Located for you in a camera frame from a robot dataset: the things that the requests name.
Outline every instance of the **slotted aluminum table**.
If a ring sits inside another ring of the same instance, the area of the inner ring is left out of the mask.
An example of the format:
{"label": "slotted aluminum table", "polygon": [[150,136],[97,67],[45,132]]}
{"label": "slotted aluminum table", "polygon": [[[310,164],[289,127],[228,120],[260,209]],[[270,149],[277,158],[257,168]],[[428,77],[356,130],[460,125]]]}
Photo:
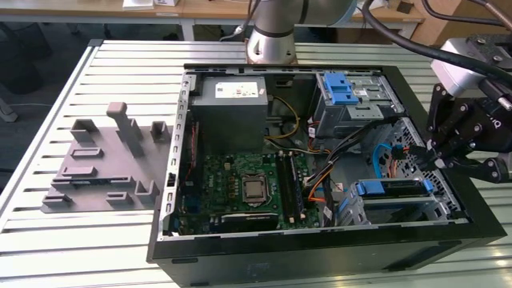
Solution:
{"label": "slotted aluminum table", "polygon": [[[89,46],[0,197],[1,287],[176,287],[145,262],[153,211],[44,214],[50,179],[69,148],[70,125],[129,104],[138,125],[173,124],[184,63],[244,63],[241,43],[104,41]],[[428,108],[437,78],[428,59],[394,46],[297,44],[301,64],[396,65]],[[474,153],[486,158],[485,153]],[[512,234],[512,184],[474,182]],[[510,287],[512,237],[441,259],[417,271],[248,284],[244,287]]]}

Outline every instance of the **wooden desk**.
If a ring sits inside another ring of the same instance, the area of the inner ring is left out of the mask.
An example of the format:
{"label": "wooden desk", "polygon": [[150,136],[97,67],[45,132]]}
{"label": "wooden desk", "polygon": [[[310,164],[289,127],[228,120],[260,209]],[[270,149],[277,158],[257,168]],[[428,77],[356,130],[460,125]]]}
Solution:
{"label": "wooden desk", "polygon": [[184,0],[177,6],[156,5],[152,10],[122,11],[122,0],[0,0],[0,14],[48,16],[161,17],[181,16]]}
{"label": "wooden desk", "polygon": [[[413,7],[409,14],[396,11],[398,0],[390,0],[390,8],[376,8],[372,10],[376,18],[390,29],[400,30],[400,34],[410,38],[416,26],[425,20],[425,17]],[[193,25],[238,25],[246,17],[246,3],[230,0],[185,0],[181,17],[184,30],[192,30]],[[357,13],[349,22],[336,23],[333,28],[361,28],[362,15]]]}
{"label": "wooden desk", "polygon": [[[390,1],[390,8],[377,8],[372,10],[373,16],[382,22],[418,22],[425,19],[418,10],[413,7],[409,14],[396,11],[397,0]],[[210,18],[210,19],[245,19],[246,3],[232,2],[229,0],[185,0],[182,6],[184,18]],[[362,21],[358,13],[352,17],[353,21]]]}
{"label": "wooden desk", "polygon": [[[410,38],[424,16],[413,8],[409,14],[392,9],[372,10],[390,29]],[[62,23],[178,24],[185,41],[193,41],[193,25],[240,25],[246,17],[246,3],[228,0],[180,0],[176,7],[156,5],[152,10],[122,11],[122,0],[0,0],[0,21]],[[361,28],[356,14],[334,28]]]}

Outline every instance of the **yellow wire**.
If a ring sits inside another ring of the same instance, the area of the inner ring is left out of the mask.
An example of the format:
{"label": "yellow wire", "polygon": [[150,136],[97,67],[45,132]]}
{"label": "yellow wire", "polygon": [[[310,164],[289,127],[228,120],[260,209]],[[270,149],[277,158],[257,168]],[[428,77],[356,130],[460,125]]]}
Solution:
{"label": "yellow wire", "polygon": [[292,136],[294,134],[294,132],[297,132],[297,130],[298,130],[298,115],[297,115],[296,111],[293,110],[292,106],[288,104],[288,102],[281,97],[274,96],[273,98],[278,99],[284,103],[284,105],[289,108],[289,110],[292,111],[293,116],[294,116],[294,128],[293,128],[292,132],[289,132],[284,135],[265,136],[265,139],[282,139],[282,138]]}

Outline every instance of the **ram slot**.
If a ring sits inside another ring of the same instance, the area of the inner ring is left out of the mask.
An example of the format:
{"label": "ram slot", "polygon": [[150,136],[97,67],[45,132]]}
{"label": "ram slot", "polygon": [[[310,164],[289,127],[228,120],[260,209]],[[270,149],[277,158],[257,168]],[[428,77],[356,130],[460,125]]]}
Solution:
{"label": "ram slot", "polygon": [[294,195],[292,158],[288,155],[276,155],[274,163],[277,168],[278,190],[281,192],[282,216],[289,223],[300,217],[297,197]]}
{"label": "ram slot", "polygon": [[294,202],[297,204],[297,211],[298,211],[300,220],[304,220],[305,214],[304,214],[304,201],[302,201],[302,187],[301,187],[301,182],[298,180],[298,172],[297,172],[297,168],[294,166],[293,155],[289,155],[289,164],[290,164],[292,176],[293,176]]}

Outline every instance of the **cardboard box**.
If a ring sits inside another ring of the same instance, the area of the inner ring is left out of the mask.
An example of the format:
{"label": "cardboard box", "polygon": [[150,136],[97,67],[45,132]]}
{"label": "cardboard box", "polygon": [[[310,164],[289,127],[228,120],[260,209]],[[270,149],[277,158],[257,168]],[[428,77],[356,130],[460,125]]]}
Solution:
{"label": "cardboard box", "polygon": [[156,5],[176,6],[178,0],[154,0]]}

